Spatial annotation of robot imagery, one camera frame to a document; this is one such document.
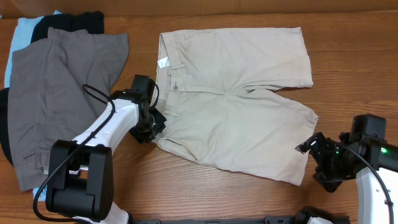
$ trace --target clothing tag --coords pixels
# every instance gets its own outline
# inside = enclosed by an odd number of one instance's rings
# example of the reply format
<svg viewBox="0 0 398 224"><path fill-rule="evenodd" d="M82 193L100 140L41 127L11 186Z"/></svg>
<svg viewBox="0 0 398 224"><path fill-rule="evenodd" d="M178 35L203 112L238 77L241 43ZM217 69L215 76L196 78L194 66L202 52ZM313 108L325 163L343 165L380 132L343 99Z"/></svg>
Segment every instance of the clothing tag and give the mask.
<svg viewBox="0 0 398 224"><path fill-rule="evenodd" d="M159 68L170 66L169 57L164 57L157 61Z"/></svg>

